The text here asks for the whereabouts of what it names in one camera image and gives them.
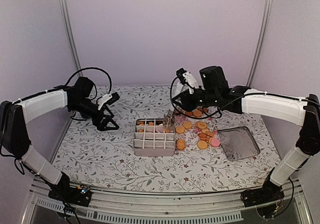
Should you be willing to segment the orange swirl cookie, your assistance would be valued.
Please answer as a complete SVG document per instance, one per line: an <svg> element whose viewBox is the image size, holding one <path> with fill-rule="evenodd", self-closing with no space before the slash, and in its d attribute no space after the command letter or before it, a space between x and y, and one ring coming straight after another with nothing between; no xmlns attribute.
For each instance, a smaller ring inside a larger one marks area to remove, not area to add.
<svg viewBox="0 0 320 224"><path fill-rule="evenodd" d="M144 124L145 124L145 121L142 121L142 120L137 121L137 125L138 125L138 126L140 126L140 125L143 126Z"/></svg>

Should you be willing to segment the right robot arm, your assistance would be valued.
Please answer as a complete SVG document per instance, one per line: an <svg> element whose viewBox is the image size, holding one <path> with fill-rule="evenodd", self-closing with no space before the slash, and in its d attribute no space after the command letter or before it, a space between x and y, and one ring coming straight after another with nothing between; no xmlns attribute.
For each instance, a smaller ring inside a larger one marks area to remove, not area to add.
<svg viewBox="0 0 320 224"><path fill-rule="evenodd" d="M209 66L199 71L202 86L193 75L180 68L174 95L170 96L172 109L180 107L191 112L199 107L215 107L217 113L256 114L287 121L299 126L299 138L283 160L267 176L259 190L262 202L269 202L278 194L289 177L301 168L311 156L320 151L320 102L316 95L292 97L259 91L247 86L230 88L220 66Z"/></svg>

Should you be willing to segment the metal tin with white dividers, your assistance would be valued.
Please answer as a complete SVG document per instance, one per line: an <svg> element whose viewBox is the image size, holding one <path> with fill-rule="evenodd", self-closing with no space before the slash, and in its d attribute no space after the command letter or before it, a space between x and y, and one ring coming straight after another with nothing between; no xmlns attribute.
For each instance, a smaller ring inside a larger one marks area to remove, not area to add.
<svg viewBox="0 0 320 224"><path fill-rule="evenodd" d="M156 132L155 126L163 126L161 118L137 119L134 129L133 150L138 157L170 157L176 151L176 134L172 132Z"/></svg>

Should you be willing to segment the metal serving tongs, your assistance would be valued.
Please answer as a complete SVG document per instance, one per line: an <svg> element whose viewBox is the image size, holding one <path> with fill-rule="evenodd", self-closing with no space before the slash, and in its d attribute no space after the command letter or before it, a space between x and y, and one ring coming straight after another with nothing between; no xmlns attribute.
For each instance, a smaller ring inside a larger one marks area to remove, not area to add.
<svg viewBox="0 0 320 224"><path fill-rule="evenodd" d="M171 133L174 129L175 112L176 111L174 108L172 98L179 95L184 87L184 85L180 81L178 81L178 83L176 84L174 94L172 94L173 84L174 83L171 84L170 92L169 92L169 100L170 100L171 106L170 106L167 114L163 118L163 127L164 127L164 131L166 133Z"/></svg>

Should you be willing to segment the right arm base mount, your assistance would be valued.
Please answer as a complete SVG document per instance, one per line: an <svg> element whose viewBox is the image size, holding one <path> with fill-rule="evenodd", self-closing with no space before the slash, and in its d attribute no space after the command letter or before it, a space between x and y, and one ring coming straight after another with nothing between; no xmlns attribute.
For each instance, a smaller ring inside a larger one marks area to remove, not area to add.
<svg viewBox="0 0 320 224"><path fill-rule="evenodd" d="M257 206L283 199L284 192L280 186L264 184L260 188L246 189L241 192L240 199L245 207Z"/></svg>

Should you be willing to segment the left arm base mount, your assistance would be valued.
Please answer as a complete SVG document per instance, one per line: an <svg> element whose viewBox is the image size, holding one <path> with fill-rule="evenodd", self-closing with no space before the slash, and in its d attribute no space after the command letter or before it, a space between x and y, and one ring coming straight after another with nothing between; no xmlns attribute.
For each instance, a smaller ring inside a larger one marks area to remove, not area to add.
<svg viewBox="0 0 320 224"><path fill-rule="evenodd" d="M88 187L53 186L48 197L57 201L88 207L92 198L92 192Z"/></svg>

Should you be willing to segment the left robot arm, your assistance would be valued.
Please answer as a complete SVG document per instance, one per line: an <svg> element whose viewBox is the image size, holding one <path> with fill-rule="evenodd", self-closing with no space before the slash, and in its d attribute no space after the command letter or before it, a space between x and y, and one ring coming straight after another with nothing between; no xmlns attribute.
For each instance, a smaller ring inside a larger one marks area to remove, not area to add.
<svg viewBox="0 0 320 224"><path fill-rule="evenodd" d="M69 186L69 177L48 160L49 152L40 146L40 139L45 139L46 148L50 142L56 142L67 112L91 120L98 131L117 130L119 126L109 107L119 100L119 94L108 91L93 100L90 94L94 86L89 78L79 77L73 85L66 83L0 104L0 148L7 152L2 156L20 164L20 172L28 169L55 187L63 201L74 197L74 189Z"/></svg>

